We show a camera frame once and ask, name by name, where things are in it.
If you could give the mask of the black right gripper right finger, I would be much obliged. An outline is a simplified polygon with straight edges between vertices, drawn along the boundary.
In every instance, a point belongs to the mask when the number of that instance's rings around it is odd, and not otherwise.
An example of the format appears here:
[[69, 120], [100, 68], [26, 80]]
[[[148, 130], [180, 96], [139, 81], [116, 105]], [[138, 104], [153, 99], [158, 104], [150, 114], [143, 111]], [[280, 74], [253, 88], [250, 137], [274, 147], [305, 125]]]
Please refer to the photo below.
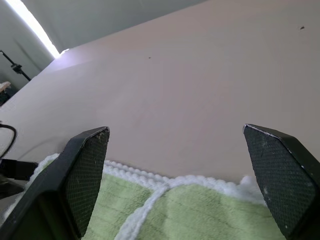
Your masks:
[[320, 162], [295, 137], [245, 124], [263, 199], [286, 240], [320, 240]]

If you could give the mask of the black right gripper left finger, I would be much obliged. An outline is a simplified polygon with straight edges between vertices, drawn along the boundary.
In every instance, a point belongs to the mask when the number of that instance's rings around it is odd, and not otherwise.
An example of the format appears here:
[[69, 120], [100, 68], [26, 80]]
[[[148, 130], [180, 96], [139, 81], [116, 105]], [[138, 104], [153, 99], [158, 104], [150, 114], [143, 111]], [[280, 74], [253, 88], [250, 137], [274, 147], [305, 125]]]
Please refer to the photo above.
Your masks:
[[101, 186], [110, 129], [84, 131], [66, 144], [21, 195], [0, 240], [81, 240]]

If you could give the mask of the green towel with white trim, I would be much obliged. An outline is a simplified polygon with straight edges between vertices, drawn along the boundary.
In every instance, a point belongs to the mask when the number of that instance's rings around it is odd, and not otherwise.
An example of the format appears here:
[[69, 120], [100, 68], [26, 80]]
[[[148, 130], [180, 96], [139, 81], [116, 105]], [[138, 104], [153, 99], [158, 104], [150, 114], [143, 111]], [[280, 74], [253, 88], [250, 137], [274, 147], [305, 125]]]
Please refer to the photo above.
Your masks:
[[285, 240], [255, 178], [168, 178], [105, 161], [83, 240]]

